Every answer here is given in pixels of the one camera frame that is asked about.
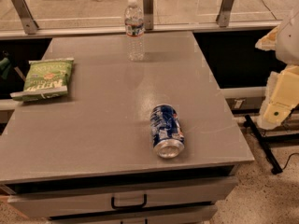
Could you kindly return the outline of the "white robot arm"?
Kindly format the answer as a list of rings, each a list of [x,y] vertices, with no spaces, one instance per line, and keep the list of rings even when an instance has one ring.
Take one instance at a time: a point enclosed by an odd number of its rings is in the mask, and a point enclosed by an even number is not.
[[[257,124],[265,130],[279,126],[299,104],[299,12],[289,17],[255,44],[257,49],[273,50],[286,67],[271,72],[267,79]]]

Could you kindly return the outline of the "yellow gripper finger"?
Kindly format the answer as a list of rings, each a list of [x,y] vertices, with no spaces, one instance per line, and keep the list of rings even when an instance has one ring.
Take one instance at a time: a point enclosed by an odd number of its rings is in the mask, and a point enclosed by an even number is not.
[[[277,42],[277,34],[278,34],[278,27],[275,27],[269,33],[264,35],[256,42],[255,48],[264,51],[275,50],[276,42]]]
[[[291,114],[299,104],[299,66],[287,65],[280,73],[271,72],[265,89],[257,124],[273,130]]]

